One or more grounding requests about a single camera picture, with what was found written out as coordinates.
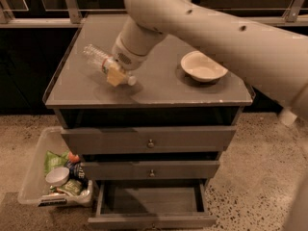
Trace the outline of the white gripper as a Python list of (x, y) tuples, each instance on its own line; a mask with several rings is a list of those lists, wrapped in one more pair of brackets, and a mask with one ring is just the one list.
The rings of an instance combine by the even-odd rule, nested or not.
[[(147, 59), (147, 56), (137, 55), (128, 50), (122, 41), (121, 35), (118, 35), (112, 48), (112, 54), (119, 64), (126, 70), (136, 70)], [(128, 82), (126, 71), (118, 63), (112, 63), (107, 66), (107, 82), (113, 87)]]

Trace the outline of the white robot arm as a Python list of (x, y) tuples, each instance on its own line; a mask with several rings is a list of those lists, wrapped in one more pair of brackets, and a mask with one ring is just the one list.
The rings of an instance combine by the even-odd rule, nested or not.
[(308, 119), (308, 37), (199, 7), (191, 0), (124, 0), (128, 20), (112, 54), (126, 70), (173, 35), (297, 117)]

